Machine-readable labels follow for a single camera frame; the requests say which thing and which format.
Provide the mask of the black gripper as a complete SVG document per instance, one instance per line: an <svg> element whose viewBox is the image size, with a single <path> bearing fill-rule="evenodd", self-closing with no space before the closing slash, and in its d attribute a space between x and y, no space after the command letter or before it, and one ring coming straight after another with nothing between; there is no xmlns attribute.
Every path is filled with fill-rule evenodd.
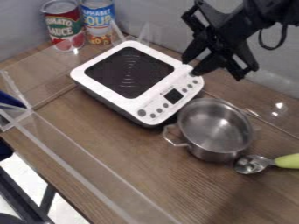
<svg viewBox="0 0 299 224"><path fill-rule="evenodd" d="M248 0L244 0L231 13L223 13L204 0L194 0L194 6L182 14L182 20L192 30L192 42L182 55L182 63L188 64L210 50L208 56L191 72L195 76L224 68L240 81L259 69L247 42L258 31L247 14L247 6Z"/></svg>

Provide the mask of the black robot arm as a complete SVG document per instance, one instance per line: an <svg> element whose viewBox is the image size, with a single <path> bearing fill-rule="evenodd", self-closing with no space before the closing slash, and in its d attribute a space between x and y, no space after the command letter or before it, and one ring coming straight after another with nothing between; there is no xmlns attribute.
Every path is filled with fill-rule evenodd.
<svg viewBox="0 0 299 224"><path fill-rule="evenodd" d="M220 12L204 0L194 0L182 20L194 32L182 63L188 64L206 49L210 50L191 73L202 76L224 68L240 81L259 69L247 39L258 33L258 42L264 49L279 48L286 42L288 26L299 26L299 0L243 0L231 13ZM268 46L263 43L263 30L275 23L282 24L280 40L275 46Z"/></svg>

